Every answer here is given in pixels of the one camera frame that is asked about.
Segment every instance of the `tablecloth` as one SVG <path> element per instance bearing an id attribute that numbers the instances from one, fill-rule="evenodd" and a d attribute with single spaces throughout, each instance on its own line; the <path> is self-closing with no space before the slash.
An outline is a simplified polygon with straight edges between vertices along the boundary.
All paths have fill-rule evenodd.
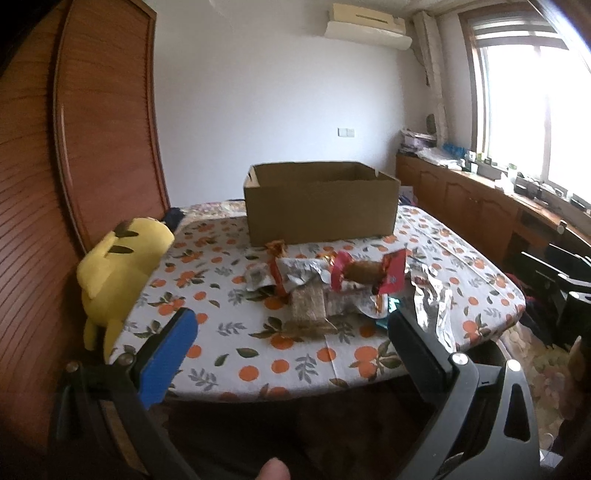
<path id="1" fill-rule="evenodd" d="M 355 258 L 407 255 L 430 265 L 453 291 L 450 314 L 458 350 L 512 326 L 525 308 L 521 291 L 453 231 L 416 207 L 400 206 L 392 235 L 290 245 L 289 256 L 344 249 Z M 256 401 L 320 394 L 405 373 L 386 331 L 366 317 L 336 322 L 320 339 L 280 334 L 289 318 L 272 294 L 248 292 L 244 273 L 265 261 L 249 244 L 246 217 L 196 220 L 176 240 L 132 309 L 111 355 L 136 352 L 180 307 L 196 314 L 199 333 L 170 391 L 184 399 Z"/>

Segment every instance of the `electrical outlet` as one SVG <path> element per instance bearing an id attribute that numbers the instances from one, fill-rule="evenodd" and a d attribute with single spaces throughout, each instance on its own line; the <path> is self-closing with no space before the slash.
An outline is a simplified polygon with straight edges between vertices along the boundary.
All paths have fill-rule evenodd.
<path id="1" fill-rule="evenodd" d="M 352 138 L 355 136 L 354 128 L 339 128 L 339 136 L 345 138 Z"/>

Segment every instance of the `open cardboard box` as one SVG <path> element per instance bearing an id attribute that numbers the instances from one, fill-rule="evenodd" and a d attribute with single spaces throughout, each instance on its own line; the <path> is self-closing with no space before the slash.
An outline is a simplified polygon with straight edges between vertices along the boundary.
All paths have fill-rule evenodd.
<path id="1" fill-rule="evenodd" d="M 398 179 L 359 162 L 254 165 L 244 182 L 251 244 L 390 235 L 399 188 Z"/>

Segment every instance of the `window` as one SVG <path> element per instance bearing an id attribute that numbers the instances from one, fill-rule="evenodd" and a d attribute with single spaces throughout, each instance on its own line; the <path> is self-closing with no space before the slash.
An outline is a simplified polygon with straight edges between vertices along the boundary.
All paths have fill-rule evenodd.
<path id="1" fill-rule="evenodd" d="M 533 9 L 460 14 L 472 74 L 473 145 L 500 165 L 591 202 L 591 72 Z"/>

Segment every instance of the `finger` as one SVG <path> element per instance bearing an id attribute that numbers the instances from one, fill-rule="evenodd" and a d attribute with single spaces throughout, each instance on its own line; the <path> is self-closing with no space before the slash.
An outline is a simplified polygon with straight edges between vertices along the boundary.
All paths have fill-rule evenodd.
<path id="1" fill-rule="evenodd" d="M 264 464 L 255 480 L 290 480 L 287 465 L 277 458 L 272 458 Z"/>

